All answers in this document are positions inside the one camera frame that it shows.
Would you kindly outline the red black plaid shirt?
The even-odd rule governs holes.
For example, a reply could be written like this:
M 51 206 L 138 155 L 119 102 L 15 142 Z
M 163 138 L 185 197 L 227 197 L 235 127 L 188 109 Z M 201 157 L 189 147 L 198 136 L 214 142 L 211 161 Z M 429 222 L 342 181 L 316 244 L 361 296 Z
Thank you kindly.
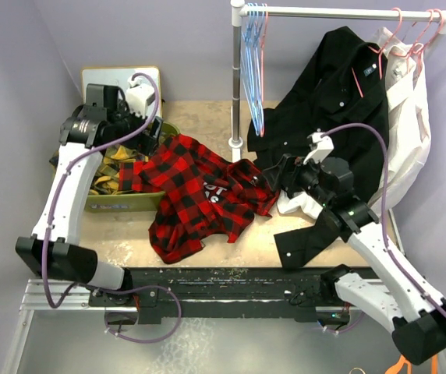
M 279 196 L 252 161 L 232 163 L 183 134 L 165 140 L 147 162 L 122 164 L 119 190 L 163 192 L 149 238 L 166 264 L 201 251 L 210 235 L 236 242 L 255 216 L 269 216 Z

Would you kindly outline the pink wire hanger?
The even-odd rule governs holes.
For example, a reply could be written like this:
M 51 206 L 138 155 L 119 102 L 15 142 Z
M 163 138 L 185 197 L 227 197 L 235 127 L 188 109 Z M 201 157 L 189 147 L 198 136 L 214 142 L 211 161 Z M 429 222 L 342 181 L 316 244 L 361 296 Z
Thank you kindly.
M 264 128 L 264 46 L 265 46 L 265 39 L 267 34 L 267 25 L 268 25 L 268 13 L 267 11 L 264 11 L 264 21 L 262 26 L 262 31 L 260 34 L 260 88 L 261 88 L 261 109 L 262 109 L 262 124 L 260 129 L 260 137 L 264 137 L 265 128 Z

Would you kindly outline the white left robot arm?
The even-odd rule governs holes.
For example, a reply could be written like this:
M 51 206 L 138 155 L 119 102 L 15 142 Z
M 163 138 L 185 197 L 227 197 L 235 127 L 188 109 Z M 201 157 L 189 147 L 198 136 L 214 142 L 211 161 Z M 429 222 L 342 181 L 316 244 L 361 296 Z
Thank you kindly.
M 107 290 L 116 305 L 133 299 L 130 272 L 80 246 L 81 219 L 106 150 L 139 139 L 161 123 L 158 87 L 149 88 L 135 93 L 132 88 L 89 84 L 85 103 L 62 123 L 47 202 L 30 236 L 17 238 L 15 246 L 22 261 L 41 278 L 46 293 L 51 281 L 68 281 Z

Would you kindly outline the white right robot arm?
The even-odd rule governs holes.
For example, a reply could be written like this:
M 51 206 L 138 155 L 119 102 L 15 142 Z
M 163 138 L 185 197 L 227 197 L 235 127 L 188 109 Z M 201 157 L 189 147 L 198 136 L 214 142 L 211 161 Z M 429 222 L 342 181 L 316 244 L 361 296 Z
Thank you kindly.
M 343 301 L 358 307 L 389 332 L 400 354 L 414 365 L 446 348 L 446 298 L 398 251 L 383 232 L 384 224 L 355 194 L 346 161 L 328 157 L 316 162 L 286 154 L 263 177 L 274 191 L 291 182 L 322 209 L 315 225 L 276 235 L 283 268 L 299 269 L 340 238 L 366 260 L 387 291 L 340 265 L 321 275 L 321 298 L 329 305 Z

